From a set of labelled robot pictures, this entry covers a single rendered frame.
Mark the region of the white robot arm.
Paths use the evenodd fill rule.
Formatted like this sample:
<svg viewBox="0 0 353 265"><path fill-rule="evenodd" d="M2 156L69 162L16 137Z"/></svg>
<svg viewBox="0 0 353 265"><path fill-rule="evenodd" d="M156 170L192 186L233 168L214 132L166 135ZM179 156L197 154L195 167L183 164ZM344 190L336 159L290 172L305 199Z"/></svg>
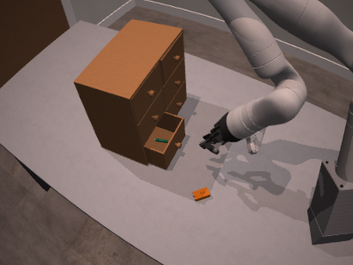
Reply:
<svg viewBox="0 0 353 265"><path fill-rule="evenodd" d="M237 139L246 138L248 152L257 154L267 126L281 125L297 116L307 98L306 85L267 26L244 0L208 1L226 22L256 74L270 78L276 85L268 96L257 97L227 115L229 132ZM320 1L249 1L278 26L333 55L353 73L353 32ZM353 97L335 172L353 183Z"/></svg>

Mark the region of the brown wooden chest of drawers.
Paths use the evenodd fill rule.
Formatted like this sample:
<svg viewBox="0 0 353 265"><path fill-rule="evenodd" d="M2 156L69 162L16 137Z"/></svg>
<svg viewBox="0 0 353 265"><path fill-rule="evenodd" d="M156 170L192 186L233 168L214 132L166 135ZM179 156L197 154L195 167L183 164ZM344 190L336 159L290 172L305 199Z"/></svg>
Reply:
<svg viewBox="0 0 353 265"><path fill-rule="evenodd" d="M149 164L131 99L181 32L131 19L74 80L102 148Z"/></svg>

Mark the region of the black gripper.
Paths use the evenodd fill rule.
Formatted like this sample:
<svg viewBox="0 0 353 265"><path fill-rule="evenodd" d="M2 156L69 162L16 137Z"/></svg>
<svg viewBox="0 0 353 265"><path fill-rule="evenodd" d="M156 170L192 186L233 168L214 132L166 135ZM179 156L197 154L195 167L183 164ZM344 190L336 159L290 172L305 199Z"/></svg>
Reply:
<svg viewBox="0 0 353 265"><path fill-rule="evenodd" d="M214 154L218 154L219 147L225 145L227 142L237 142L241 139L235 138L235 136L229 132L227 128L227 115L224 115L215 125L214 128L203 136L203 141L199 145L203 149L208 149ZM222 135L221 135L222 134Z"/></svg>

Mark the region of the dark brown drawer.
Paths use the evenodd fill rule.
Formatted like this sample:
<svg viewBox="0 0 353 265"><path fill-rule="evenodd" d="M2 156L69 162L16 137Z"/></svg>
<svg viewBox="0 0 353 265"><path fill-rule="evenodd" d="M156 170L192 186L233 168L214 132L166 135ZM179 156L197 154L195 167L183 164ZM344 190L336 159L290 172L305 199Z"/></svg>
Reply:
<svg viewBox="0 0 353 265"><path fill-rule="evenodd" d="M137 124L162 88L159 62L132 97Z"/></svg>
<svg viewBox="0 0 353 265"><path fill-rule="evenodd" d="M162 71L162 84L165 85L184 57L184 40L181 32L165 55L160 59Z"/></svg>
<svg viewBox="0 0 353 265"><path fill-rule="evenodd" d="M184 137L184 118L164 112L144 146L148 163L167 170ZM168 143L155 139L168 140Z"/></svg>
<svg viewBox="0 0 353 265"><path fill-rule="evenodd" d="M159 121L160 117L165 111L162 90L149 107L148 111L138 124L142 144L144 145L148 136L155 128L155 125Z"/></svg>
<svg viewBox="0 0 353 265"><path fill-rule="evenodd" d="M169 80L163 86L166 108L184 81L184 58L180 61ZM177 87L178 86L178 87Z"/></svg>
<svg viewBox="0 0 353 265"><path fill-rule="evenodd" d="M180 87L180 89L178 90L176 95L174 96L173 100L169 104L169 107L167 108L166 111L168 113L177 115L180 108L182 108L185 99L186 99L186 96L185 96L185 81L184 81L182 86Z"/></svg>

